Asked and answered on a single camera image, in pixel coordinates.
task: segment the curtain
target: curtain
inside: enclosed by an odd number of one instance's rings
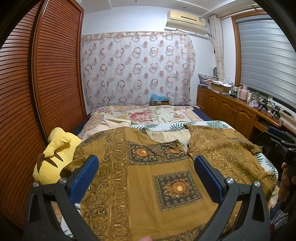
[[[190,104],[195,52],[188,34],[118,32],[82,36],[82,73],[90,109],[147,105],[151,93]]]
[[[222,25],[219,18],[215,15],[210,17],[210,26],[213,35],[213,42],[215,47],[216,61],[217,61],[217,75],[218,80],[224,81],[224,44]]]

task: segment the ceiling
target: ceiling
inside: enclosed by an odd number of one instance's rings
[[[188,12],[205,19],[255,4],[253,0],[77,0],[85,14],[123,6],[154,6]]]

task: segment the wardrobe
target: wardrobe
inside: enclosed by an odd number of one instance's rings
[[[80,71],[83,8],[42,0],[0,49],[0,211],[23,227],[38,155],[51,130],[86,116]]]

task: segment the zebra roller blind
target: zebra roller blind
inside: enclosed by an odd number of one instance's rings
[[[241,84],[296,108],[296,53],[269,15],[236,20],[242,52]]]

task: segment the metal screw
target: metal screw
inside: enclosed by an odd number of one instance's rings
[[[67,182],[67,178],[63,177],[59,180],[60,184],[65,184]]]
[[[256,186],[256,187],[260,187],[260,182],[258,182],[258,181],[254,181],[254,185]]]
[[[39,186],[39,184],[40,184],[39,182],[33,182],[33,187],[35,187],[35,188],[36,188],[36,187],[38,187],[38,186]]]
[[[229,184],[234,183],[234,180],[233,180],[233,178],[231,178],[231,177],[226,178],[226,181],[227,181],[227,183],[229,183]]]

